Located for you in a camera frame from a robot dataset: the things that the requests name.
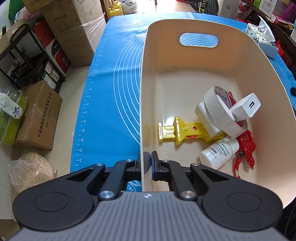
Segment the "beige plastic storage bin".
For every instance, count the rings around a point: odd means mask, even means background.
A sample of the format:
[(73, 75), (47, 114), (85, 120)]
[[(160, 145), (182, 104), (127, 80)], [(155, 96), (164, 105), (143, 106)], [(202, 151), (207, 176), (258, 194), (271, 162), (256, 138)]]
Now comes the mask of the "beige plastic storage bin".
[(243, 180), (276, 193), (284, 206), (295, 198), (295, 113), (274, 67), (241, 30), (203, 20), (161, 20), (147, 29), (140, 82), (140, 150), (190, 166), (207, 147), (200, 139), (158, 141), (158, 123), (175, 116), (198, 120), (194, 110), (219, 86), (240, 100), (255, 93), (261, 107), (248, 120), (255, 166), (239, 167)]

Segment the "yellow toy tool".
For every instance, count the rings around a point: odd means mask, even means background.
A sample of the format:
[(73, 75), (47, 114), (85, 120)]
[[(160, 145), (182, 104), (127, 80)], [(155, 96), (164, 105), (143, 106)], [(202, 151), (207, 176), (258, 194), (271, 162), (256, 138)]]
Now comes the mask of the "yellow toy tool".
[(158, 123), (159, 143), (167, 140), (174, 140), (175, 145), (180, 145), (183, 140), (193, 140), (201, 138), (205, 143), (214, 143), (225, 137), (225, 133), (219, 133), (210, 137), (203, 124), (198, 122), (184, 122), (180, 117), (175, 116), (172, 126), (164, 126)]

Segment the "blue silicone mat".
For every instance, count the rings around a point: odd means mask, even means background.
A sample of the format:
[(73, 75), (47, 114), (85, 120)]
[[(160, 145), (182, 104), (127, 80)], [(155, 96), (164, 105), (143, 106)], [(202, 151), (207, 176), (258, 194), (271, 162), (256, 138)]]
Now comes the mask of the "blue silicone mat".
[[(191, 13), (117, 16), (106, 25), (97, 46), (78, 111), (70, 170), (103, 162), (111, 167), (135, 159), (140, 150), (140, 82), (148, 27), (161, 20), (203, 20), (246, 30), (244, 23)], [(267, 57), (293, 110), (295, 80), (281, 57)]]

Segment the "white pill bottle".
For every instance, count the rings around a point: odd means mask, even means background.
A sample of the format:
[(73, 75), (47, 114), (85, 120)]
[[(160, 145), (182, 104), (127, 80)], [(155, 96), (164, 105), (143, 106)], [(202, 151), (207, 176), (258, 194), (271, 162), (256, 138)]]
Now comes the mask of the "white pill bottle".
[(227, 163), (239, 150), (236, 138), (224, 137), (199, 153), (201, 164), (212, 169), (219, 169)]

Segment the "white tape roll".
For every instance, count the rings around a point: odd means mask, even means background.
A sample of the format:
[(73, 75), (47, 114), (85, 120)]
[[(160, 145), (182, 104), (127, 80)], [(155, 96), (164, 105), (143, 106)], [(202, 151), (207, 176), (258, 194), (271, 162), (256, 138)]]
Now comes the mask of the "white tape roll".
[(248, 130), (246, 120), (239, 121), (242, 126), (236, 122), (230, 111), (230, 96), (225, 89), (212, 86), (204, 95), (204, 103), (215, 125), (230, 137), (236, 138)]

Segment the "bag of grain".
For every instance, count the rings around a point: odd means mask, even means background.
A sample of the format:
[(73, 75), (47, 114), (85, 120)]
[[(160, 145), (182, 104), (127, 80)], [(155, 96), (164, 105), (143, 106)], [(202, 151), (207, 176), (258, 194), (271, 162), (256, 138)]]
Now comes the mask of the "bag of grain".
[(37, 152), (25, 153), (18, 160), (9, 161), (10, 183), (17, 193), (56, 178), (57, 170)]

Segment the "cardboard box on floor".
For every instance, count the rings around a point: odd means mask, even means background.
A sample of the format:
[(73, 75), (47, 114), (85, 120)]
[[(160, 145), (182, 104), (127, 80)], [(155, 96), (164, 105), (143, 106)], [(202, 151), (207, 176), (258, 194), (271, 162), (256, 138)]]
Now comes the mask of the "cardboard box on floor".
[(62, 98), (44, 80), (22, 89), (28, 101), (15, 145), (27, 149), (53, 149)]

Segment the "white usb charger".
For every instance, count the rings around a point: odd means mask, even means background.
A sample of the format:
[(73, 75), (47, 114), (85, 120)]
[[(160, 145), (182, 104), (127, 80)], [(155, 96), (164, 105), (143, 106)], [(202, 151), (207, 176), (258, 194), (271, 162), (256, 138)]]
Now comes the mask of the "white usb charger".
[(261, 107), (261, 102), (255, 93), (251, 93), (240, 101), (236, 102), (230, 112), (236, 121), (243, 121), (252, 118)]

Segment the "green plastic container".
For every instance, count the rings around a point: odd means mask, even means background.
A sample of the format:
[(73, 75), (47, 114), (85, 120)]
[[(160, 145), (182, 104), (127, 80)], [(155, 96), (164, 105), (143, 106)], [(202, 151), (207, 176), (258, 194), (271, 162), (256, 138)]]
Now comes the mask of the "green plastic container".
[(16, 139), (28, 101), (21, 90), (1, 88), (1, 144), (11, 146)]

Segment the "black metal shelf rack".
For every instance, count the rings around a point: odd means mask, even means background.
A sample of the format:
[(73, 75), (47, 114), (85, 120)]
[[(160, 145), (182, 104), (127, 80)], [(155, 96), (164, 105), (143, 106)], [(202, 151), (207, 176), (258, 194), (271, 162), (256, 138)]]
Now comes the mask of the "black metal shelf rack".
[(44, 80), (59, 93), (65, 77), (29, 25), (3, 26), (1, 33), (1, 76), (16, 89)]

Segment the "large stacked cardboard box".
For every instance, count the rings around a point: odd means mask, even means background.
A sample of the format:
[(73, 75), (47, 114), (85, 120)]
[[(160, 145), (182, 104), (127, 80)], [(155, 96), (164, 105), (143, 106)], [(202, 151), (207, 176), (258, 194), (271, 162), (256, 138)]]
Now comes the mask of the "large stacked cardboard box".
[(72, 65), (89, 66), (106, 27), (100, 1), (53, 1), (41, 12)]

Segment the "yellow oil jug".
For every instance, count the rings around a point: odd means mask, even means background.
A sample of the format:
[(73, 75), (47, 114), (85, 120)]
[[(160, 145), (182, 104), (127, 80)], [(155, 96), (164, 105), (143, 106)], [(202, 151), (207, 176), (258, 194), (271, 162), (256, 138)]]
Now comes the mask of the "yellow oil jug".
[(114, 1), (112, 7), (107, 9), (107, 14), (109, 18), (112, 18), (114, 16), (122, 16), (123, 10), (122, 10), (122, 4), (120, 1)]

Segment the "tissue box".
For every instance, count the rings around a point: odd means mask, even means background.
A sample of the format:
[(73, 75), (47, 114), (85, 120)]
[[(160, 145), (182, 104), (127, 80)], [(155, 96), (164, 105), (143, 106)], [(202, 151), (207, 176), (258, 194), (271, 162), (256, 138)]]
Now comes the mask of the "tissue box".
[(248, 23), (245, 32), (260, 47), (267, 57), (275, 58), (278, 54), (275, 37), (265, 20), (262, 17), (259, 18), (259, 25), (256, 26)]

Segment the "green black bicycle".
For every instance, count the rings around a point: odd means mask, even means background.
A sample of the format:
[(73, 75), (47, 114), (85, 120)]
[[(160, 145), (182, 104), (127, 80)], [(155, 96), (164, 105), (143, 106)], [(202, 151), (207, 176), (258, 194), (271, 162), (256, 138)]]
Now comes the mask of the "green black bicycle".
[(216, 16), (219, 11), (217, 0), (185, 0), (197, 13)]

